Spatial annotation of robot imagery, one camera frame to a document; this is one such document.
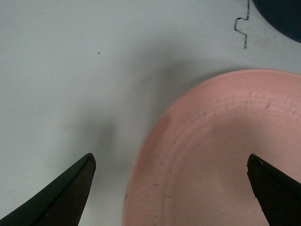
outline plate surface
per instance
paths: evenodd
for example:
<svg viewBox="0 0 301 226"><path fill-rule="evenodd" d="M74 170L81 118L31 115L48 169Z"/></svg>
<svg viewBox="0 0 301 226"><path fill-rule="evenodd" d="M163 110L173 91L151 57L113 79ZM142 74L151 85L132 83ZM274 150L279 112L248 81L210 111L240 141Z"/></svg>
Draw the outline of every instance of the plate surface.
<svg viewBox="0 0 301 226"><path fill-rule="evenodd" d="M301 181L300 149L300 75L256 69L206 80L146 137L123 226L268 226L246 174L248 157Z"/></svg>

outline pink plate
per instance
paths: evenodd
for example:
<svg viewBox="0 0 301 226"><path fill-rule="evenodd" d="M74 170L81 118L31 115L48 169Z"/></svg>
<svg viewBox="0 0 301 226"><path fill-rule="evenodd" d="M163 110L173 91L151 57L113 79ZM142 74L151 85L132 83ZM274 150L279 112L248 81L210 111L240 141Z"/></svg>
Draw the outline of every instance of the pink plate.
<svg viewBox="0 0 301 226"><path fill-rule="evenodd" d="M301 181L301 76L209 79L159 118L141 147L123 226L268 226L247 177L255 153Z"/></svg>

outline white table surface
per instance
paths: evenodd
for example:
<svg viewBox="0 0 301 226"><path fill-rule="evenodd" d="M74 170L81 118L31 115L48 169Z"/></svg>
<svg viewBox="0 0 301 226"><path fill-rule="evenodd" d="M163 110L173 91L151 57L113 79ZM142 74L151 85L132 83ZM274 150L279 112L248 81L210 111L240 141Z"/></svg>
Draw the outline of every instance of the white table surface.
<svg viewBox="0 0 301 226"><path fill-rule="evenodd" d="M80 226L121 225L139 147L177 97L221 73L301 74L301 44L247 0L0 1L0 218L86 153Z"/></svg>

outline black marker line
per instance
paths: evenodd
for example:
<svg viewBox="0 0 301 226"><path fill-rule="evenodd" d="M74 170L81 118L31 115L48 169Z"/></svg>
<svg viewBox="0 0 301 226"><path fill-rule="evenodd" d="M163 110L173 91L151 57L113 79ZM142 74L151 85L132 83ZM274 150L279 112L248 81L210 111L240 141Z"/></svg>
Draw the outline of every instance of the black marker line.
<svg viewBox="0 0 301 226"><path fill-rule="evenodd" d="M250 16L250 0L248 0L246 18L243 18L243 17L236 18L235 19L235 24L234 24L234 30L236 32L238 32L240 34L243 34L245 36L245 45L244 45L244 48L246 48L246 44L247 44L247 41L248 41L248 35L246 33L241 32L241 30L237 29L237 22L238 22L238 20L247 21L247 20L249 20L249 16Z"/></svg>

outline dark blue object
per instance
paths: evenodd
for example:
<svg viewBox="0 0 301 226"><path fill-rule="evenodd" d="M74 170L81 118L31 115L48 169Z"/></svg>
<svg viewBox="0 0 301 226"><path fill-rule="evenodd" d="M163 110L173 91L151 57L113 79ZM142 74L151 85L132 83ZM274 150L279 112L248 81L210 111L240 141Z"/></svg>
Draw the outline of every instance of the dark blue object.
<svg viewBox="0 0 301 226"><path fill-rule="evenodd" d="M285 36L301 42L301 0L253 0L261 15Z"/></svg>

